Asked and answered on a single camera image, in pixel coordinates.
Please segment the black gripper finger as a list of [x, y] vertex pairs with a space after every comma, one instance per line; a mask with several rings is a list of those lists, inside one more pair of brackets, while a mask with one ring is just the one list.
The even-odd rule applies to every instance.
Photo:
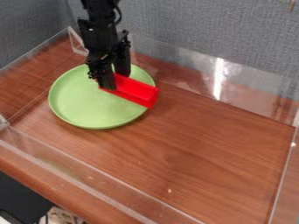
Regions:
[[97, 82], [100, 88], [116, 89], [112, 65], [104, 61], [91, 61], [88, 63], [88, 77]]
[[128, 77], [131, 74], [131, 45], [123, 43], [116, 49], [115, 71], [117, 74]]

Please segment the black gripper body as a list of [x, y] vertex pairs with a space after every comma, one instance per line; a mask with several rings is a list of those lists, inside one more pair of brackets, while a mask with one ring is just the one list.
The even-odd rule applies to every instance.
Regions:
[[123, 43], [131, 45], [128, 31], [117, 32], [119, 20], [112, 17], [100, 20], [79, 18], [77, 23], [84, 47], [88, 50], [87, 64], [91, 61], [104, 61], [115, 65], [119, 46]]

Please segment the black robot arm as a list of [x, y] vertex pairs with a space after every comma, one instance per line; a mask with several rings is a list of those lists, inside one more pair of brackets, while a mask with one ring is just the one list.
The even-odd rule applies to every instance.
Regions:
[[80, 0], [88, 19], [77, 19], [79, 32], [88, 57], [88, 77], [111, 91], [117, 89], [115, 74], [131, 74], [128, 30], [117, 31], [123, 15], [120, 0]]

